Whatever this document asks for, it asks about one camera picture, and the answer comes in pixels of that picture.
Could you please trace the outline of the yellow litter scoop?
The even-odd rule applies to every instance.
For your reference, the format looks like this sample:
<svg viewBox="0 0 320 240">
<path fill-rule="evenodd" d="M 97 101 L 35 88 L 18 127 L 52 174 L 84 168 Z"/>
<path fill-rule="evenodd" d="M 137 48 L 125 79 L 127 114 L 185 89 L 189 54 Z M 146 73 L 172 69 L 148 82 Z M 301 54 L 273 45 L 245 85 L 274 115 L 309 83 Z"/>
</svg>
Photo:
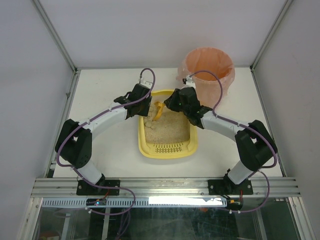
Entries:
<svg viewBox="0 0 320 240">
<path fill-rule="evenodd" d="M 162 113 L 163 113 L 163 109 L 164 107 L 166 106 L 163 102 L 160 102 L 160 101 L 156 101 L 154 103 L 155 107 L 156 107 L 156 114 L 155 116 L 153 117 L 152 121 L 157 121 L 161 116 L 162 116 Z"/>
</svg>

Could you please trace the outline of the yellow litter box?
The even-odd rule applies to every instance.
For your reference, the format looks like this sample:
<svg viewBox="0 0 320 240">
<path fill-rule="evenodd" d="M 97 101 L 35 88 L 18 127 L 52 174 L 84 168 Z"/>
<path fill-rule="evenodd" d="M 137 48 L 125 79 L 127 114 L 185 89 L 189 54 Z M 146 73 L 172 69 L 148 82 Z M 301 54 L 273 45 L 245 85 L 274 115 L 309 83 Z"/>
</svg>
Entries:
<svg viewBox="0 0 320 240">
<path fill-rule="evenodd" d="M 172 89 L 163 89 L 151 93 L 151 105 L 155 102 L 162 102 L 169 98 L 174 91 Z M 191 156 L 198 148 L 197 129 L 192 124 L 190 126 L 189 140 L 175 143 L 148 143 L 145 138 L 144 116 L 138 121 L 138 148 L 140 153 L 151 159 L 169 160 Z"/>
</svg>

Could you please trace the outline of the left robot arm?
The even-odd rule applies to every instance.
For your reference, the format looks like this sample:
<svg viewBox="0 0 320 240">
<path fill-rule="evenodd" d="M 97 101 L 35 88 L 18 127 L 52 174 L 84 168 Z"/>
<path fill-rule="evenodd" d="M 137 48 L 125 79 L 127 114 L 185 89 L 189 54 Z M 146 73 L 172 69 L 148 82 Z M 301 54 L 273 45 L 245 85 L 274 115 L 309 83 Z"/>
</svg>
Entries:
<svg viewBox="0 0 320 240">
<path fill-rule="evenodd" d="M 101 195 L 108 191 L 104 174 L 91 160 L 94 139 L 117 123 L 134 116 L 146 117 L 151 100 L 151 89 L 137 83 L 132 91 L 114 99 L 108 109 L 96 116 L 64 122 L 55 145 L 56 162 L 61 167 L 70 167 L 82 178 L 79 184 L 82 194 Z M 61 164 L 60 159 L 68 164 Z"/>
</svg>

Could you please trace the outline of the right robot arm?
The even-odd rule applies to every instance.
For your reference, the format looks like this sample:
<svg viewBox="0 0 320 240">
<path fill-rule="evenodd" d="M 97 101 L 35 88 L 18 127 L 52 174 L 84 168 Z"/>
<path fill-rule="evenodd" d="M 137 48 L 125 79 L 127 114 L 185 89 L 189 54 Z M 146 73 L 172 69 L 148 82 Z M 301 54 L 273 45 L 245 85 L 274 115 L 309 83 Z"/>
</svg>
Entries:
<svg viewBox="0 0 320 240">
<path fill-rule="evenodd" d="M 193 126 L 219 133 L 236 143 L 239 161 L 227 171 L 220 186 L 213 187 L 216 192 L 232 192 L 271 158 L 277 163 L 277 146 L 261 121 L 240 123 L 218 115 L 200 104 L 193 87 L 176 88 L 164 104 L 171 111 L 182 112 Z"/>
</svg>

